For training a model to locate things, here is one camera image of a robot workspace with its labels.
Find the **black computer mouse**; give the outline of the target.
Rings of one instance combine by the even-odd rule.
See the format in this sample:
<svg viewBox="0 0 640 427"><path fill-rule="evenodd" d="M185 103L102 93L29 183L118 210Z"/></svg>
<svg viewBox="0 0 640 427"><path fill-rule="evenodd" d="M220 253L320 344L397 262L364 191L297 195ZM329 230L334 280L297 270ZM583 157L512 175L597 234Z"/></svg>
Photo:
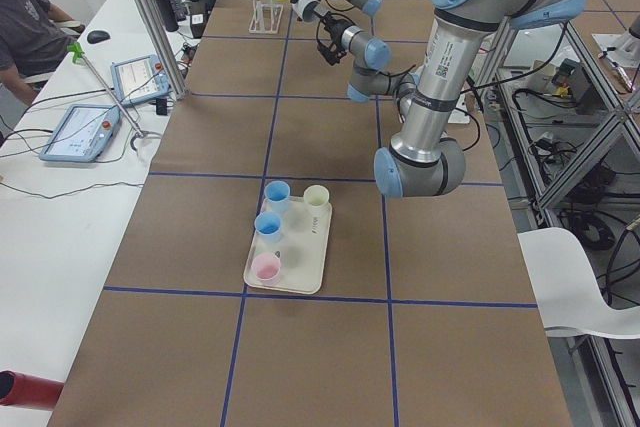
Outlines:
<svg viewBox="0 0 640 427"><path fill-rule="evenodd" d="M87 34L87 42L91 45L107 41L110 38L110 34L104 30L92 30Z"/></svg>

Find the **pale green plastic cup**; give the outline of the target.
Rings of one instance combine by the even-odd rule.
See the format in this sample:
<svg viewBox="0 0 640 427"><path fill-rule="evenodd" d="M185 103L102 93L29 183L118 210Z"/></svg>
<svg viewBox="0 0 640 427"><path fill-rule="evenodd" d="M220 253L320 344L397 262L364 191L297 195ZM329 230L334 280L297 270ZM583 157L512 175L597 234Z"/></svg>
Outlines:
<svg viewBox="0 0 640 427"><path fill-rule="evenodd" d="M325 186L319 184L307 187L303 193L304 202L313 208L325 206L329 202L329 199L329 190Z"/></svg>

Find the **pink plastic cup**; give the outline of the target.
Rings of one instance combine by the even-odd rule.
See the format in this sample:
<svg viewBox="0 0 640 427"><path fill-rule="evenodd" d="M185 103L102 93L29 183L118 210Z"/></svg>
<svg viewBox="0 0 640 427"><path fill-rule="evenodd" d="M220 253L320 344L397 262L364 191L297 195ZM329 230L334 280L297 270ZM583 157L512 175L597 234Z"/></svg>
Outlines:
<svg viewBox="0 0 640 427"><path fill-rule="evenodd" d="M272 252L257 255L250 265L249 280L258 286L275 286L281 277L281 260Z"/></svg>

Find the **blue plastic cup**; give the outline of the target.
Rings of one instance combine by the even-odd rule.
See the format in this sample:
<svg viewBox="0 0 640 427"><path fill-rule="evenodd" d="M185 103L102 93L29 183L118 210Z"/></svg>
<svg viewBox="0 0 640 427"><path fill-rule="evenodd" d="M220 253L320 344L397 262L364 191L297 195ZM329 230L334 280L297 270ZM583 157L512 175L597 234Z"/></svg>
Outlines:
<svg viewBox="0 0 640 427"><path fill-rule="evenodd" d="M275 180L265 187L265 199L273 212L284 213L289 208L290 186L287 182Z"/></svg>
<svg viewBox="0 0 640 427"><path fill-rule="evenodd" d="M258 237L268 245L276 245L283 238L283 224L276 212L262 212L254 220Z"/></svg>

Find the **metal rod stand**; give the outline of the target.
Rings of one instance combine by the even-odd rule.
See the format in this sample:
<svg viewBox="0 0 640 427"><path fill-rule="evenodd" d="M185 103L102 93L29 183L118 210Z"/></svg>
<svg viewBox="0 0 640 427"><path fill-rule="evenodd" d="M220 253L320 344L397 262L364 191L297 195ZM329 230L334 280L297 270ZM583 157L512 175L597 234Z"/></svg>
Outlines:
<svg viewBox="0 0 640 427"><path fill-rule="evenodd" d="M143 130L140 127L139 123L129 114L129 112L126 110L122 102L118 99L116 94L113 92L112 88L108 85L106 80L100 75L96 67L86 56L79 42L73 42L72 44L67 46L67 51L73 55L72 62L74 64L77 64L79 61L81 61L90 70L90 72L93 74L96 80L103 87L105 92L110 96L114 104L118 107L118 110L121 113L121 115L127 120L127 122L130 124L130 126L134 130L134 134L132 135L129 142L130 148L134 152L137 151L137 146L136 146L137 140L142 140L146 138L159 138L159 139L162 138L161 133Z"/></svg>

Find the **grey plastic cup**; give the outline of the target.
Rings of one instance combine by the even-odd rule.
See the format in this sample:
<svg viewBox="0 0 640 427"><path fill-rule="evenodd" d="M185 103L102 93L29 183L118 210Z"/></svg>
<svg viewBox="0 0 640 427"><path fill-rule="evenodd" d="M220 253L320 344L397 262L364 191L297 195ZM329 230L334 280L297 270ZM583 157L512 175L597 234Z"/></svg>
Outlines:
<svg viewBox="0 0 640 427"><path fill-rule="evenodd" d="M311 23L316 18L315 8L318 4L317 0L297 0L292 4L292 9L301 21Z"/></svg>

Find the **white chair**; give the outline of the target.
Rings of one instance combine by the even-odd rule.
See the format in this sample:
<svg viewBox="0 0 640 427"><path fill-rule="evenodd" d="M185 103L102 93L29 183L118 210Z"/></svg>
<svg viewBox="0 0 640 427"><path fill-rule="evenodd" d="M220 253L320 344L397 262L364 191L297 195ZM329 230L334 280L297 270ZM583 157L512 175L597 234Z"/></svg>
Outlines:
<svg viewBox="0 0 640 427"><path fill-rule="evenodd" d="M639 337L639 309L617 310L606 304L573 233L543 228L520 233L518 241L547 336Z"/></svg>

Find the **red cylinder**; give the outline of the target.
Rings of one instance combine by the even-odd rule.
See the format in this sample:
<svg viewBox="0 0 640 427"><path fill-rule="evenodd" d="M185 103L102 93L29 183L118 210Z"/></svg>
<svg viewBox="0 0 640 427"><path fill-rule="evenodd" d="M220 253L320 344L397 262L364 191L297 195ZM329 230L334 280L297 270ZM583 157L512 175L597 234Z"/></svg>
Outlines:
<svg viewBox="0 0 640 427"><path fill-rule="evenodd" d="M52 411L64 383L5 370L1 372L1 405Z"/></svg>

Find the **aluminium frame post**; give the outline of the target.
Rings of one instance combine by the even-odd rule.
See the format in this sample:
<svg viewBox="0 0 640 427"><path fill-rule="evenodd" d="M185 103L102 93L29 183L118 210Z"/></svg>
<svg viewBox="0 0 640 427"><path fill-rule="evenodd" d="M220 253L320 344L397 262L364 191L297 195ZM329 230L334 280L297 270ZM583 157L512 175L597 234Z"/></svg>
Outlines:
<svg viewBox="0 0 640 427"><path fill-rule="evenodd" d="M134 2L156 53L168 75L175 98L180 100L187 93L186 84L178 67L178 62L166 35L166 31L164 30L158 7L154 0L134 0Z"/></svg>

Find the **seated person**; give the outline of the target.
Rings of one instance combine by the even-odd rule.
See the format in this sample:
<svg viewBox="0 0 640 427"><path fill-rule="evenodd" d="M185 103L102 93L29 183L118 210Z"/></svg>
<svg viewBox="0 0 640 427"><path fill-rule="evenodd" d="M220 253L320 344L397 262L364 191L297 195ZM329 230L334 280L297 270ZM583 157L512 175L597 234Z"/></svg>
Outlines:
<svg viewBox="0 0 640 427"><path fill-rule="evenodd" d="M1 0L1 84L23 104L37 92L25 79L53 72L85 26L50 0Z"/></svg>

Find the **cream plastic tray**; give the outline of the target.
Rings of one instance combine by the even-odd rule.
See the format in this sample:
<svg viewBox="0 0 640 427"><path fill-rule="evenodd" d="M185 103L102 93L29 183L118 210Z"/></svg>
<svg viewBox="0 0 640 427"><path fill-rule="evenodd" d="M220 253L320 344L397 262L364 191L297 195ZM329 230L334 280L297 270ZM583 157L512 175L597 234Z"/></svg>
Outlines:
<svg viewBox="0 0 640 427"><path fill-rule="evenodd" d="M244 282L254 288L296 294L318 292L323 280L331 216L330 203L320 217L313 217L302 197L290 197L288 209L280 214L283 236L278 242L269 243L254 231ZM266 252L278 253L281 266L274 280L263 282L252 270L252 263L256 256Z"/></svg>

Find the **teach pendant with red button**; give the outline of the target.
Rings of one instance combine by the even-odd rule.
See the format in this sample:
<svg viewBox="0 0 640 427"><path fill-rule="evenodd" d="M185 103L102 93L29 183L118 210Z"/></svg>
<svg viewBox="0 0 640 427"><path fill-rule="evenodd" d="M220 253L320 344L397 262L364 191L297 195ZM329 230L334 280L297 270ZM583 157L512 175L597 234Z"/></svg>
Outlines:
<svg viewBox="0 0 640 427"><path fill-rule="evenodd" d="M38 157L45 162L93 162L117 133L119 124L116 105L72 104Z"/></svg>

